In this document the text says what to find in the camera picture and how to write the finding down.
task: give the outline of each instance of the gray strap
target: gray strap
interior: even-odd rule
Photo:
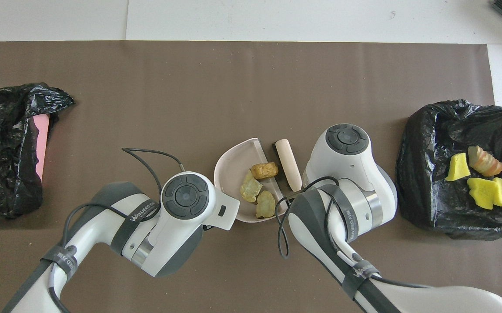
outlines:
[[[345,273],[342,289],[353,299],[361,284],[374,273],[378,273],[378,270],[369,261],[361,260]]]
[[[358,220],[354,208],[344,192],[340,190],[340,187],[330,184],[321,186],[318,189],[333,196],[334,200],[338,204],[338,208],[340,208],[340,216],[343,218],[346,226],[346,242],[354,241],[358,234]]]
[[[68,281],[77,271],[78,264],[77,259],[74,257],[74,253],[60,246],[53,246],[40,259],[52,261],[58,264],[58,266],[66,272]]]
[[[135,208],[135,210],[133,210],[133,212],[125,218],[120,228],[118,228],[116,234],[114,235],[114,239],[112,239],[112,242],[110,243],[110,249],[120,256],[123,256],[121,252],[124,250],[125,244],[134,233],[137,226],[139,226],[145,216],[157,207],[158,204],[152,199],[146,200],[137,206],[137,208]]]

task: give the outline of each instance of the brown paper sheet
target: brown paper sheet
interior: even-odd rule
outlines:
[[[394,178],[406,119],[423,105],[493,104],[484,45],[276,42],[0,42],[0,87],[44,81],[78,104],[50,137],[42,208],[0,220],[0,310],[58,238],[70,210],[104,184],[128,180],[152,198],[150,174],[122,147],[159,149],[213,178],[231,146],[287,138],[300,170],[318,136],[355,123]],[[162,182],[169,159],[148,155]],[[72,312],[360,312],[275,220],[211,230],[176,274],[150,277],[96,245],[66,285]],[[352,246],[389,279],[464,285],[502,296],[502,239],[451,240],[399,214]]]

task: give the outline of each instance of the brown table mat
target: brown table mat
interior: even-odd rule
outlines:
[[[318,136],[355,123],[394,178],[407,118],[423,105],[493,104],[484,45],[276,42],[0,42],[0,87],[44,81],[78,104],[50,137],[44,204],[0,220],[0,310],[60,238],[70,210],[104,184],[128,180],[152,198],[141,164],[120,151],[170,152],[213,178],[231,146],[287,138],[302,171]],[[162,182],[174,162],[148,155]],[[155,279],[96,245],[62,293],[72,312],[360,312],[275,220],[211,230],[176,274]],[[502,239],[451,240],[399,214],[352,246],[389,279],[478,287],[502,296]]]

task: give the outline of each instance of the gray circular joint cap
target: gray circular joint cap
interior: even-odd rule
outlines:
[[[207,183],[195,174],[180,175],[164,186],[162,203],[166,211],[180,220],[191,220],[207,208]]]
[[[341,123],[326,131],[326,143],[340,154],[360,154],[369,145],[369,137],[361,127],[350,123]]]

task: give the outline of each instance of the trash bag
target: trash bag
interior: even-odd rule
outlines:
[[[56,112],[72,104],[67,93],[44,83],[0,88],[0,216],[15,218],[42,204],[33,117],[49,114],[51,127]]]
[[[477,206],[469,195],[469,177],[444,180],[452,155],[476,145],[502,162],[502,107],[459,99],[426,105],[414,113],[396,162],[400,214],[420,228],[453,239],[501,238],[502,207]],[[471,168],[470,172],[471,177],[484,178]]]

